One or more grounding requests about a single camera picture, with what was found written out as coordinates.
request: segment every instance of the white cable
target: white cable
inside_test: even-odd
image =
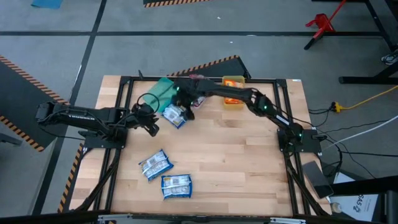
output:
[[[355,138],[356,136],[360,136],[360,135],[362,135],[362,134],[365,134],[365,133],[371,132],[371,131],[373,131],[373,130],[376,130],[377,128],[380,128],[381,126],[384,126],[384,125],[390,123],[391,121],[393,121],[393,120],[395,120],[395,119],[397,119],[397,118],[398,118],[398,116],[395,116],[394,118],[391,118],[389,121],[386,121],[386,122],[380,124],[379,126],[376,126],[376,127],[374,127],[374,128],[371,128],[371,129],[369,129],[369,130],[367,130],[367,131],[363,131],[363,132],[358,133],[358,134],[354,134],[353,136],[350,136],[350,137],[348,137],[348,138],[344,138],[344,139],[342,139],[342,140],[339,140],[339,141],[337,141],[337,142],[335,142],[335,143],[329,145],[328,147],[324,148],[324,150],[325,150],[325,149],[328,149],[329,147],[334,146],[335,144],[338,144],[338,143],[340,143],[340,142],[343,142],[343,141],[345,141],[345,140],[349,140],[349,139],[351,139],[351,138]]]

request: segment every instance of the blue object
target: blue object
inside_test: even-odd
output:
[[[44,7],[49,9],[59,9],[62,0],[33,0],[32,6]]]
[[[183,183],[181,184],[179,181],[177,181],[177,183],[175,184],[174,181],[175,179],[178,179],[178,177],[182,177],[182,176],[187,176],[188,177],[188,183]],[[171,182],[172,185],[169,186],[165,186],[165,181],[169,181]],[[186,191],[186,194],[184,193],[178,193],[177,190],[175,190],[174,193],[170,192],[170,189],[172,188],[188,188]],[[192,196],[192,179],[191,176],[189,174],[183,174],[183,175],[163,175],[162,176],[162,193],[163,193],[163,199],[168,199],[168,198],[184,198],[184,197],[188,197],[190,198]]]
[[[174,125],[177,129],[180,129],[186,123],[183,116],[181,116],[182,113],[183,109],[173,104],[169,104],[163,110],[162,116],[172,125]]]
[[[153,155],[152,157],[138,163],[142,167],[142,171],[144,175],[148,178],[148,181],[155,179],[160,174],[168,171],[169,169],[173,168],[173,164],[169,161],[169,158],[164,153],[163,149],[161,149],[158,153]],[[150,170],[153,166],[160,166],[163,169],[153,172]]]

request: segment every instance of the green cloth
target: green cloth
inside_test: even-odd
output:
[[[160,101],[158,113],[162,113],[164,109],[171,103],[172,96],[177,93],[173,88],[174,82],[168,78],[161,78],[149,91],[157,96]],[[157,100],[152,95],[145,95],[143,97],[145,102],[152,107],[154,110],[157,108]]]

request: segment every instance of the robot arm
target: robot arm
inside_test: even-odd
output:
[[[41,126],[67,124],[87,129],[79,131],[86,138],[87,147],[124,147],[130,128],[144,128],[152,137],[159,130],[154,110],[147,104],[125,108],[91,109],[62,103],[42,103],[36,114]]]
[[[195,119],[190,105],[200,96],[223,96],[243,101],[249,110],[256,116],[266,117],[278,127],[285,131],[287,142],[301,144],[303,127],[297,123],[291,123],[277,108],[271,100],[254,88],[236,88],[223,86],[207,79],[179,78],[174,81],[177,94],[173,96],[172,103],[183,106],[187,119]]]

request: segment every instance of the yellow cable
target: yellow cable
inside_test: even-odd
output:
[[[394,90],[394,89],[396,89],[396,88],[398,88],[398,85],[392,87],[391,89],[389,89],[389,90],[387,90],[387,91],[384,91],[384,92],[382,92],[382,93],[379,93],[379,94],[377,94],[376,96],[372,96],[372,97],[370,97],[370,98],[367,99],[367,100],[364,100],[364,101],[362,101],[362,102],[360,102],[360,103],[357,103],[357,104],[355,104],[354,106],[350,106],[350,107],[347,107],[347,108],[345,108],[344,106],[341,106],[340,109],[341,109],[341,110],[350,110],[350,109],[353,109],[353,108],[355,108],[355,107],[357,107],[357,106],[359,106],[359,105],[362,105],[362,104],[368,102],[369,100],[373,100],[373,99],[375,99],[376,97],[381,96],[381,95],[383,95],[383,94],[386,94],[386,93],[388,93],[388,92],[390,92],[390,91],[392,91],[392,90]]]

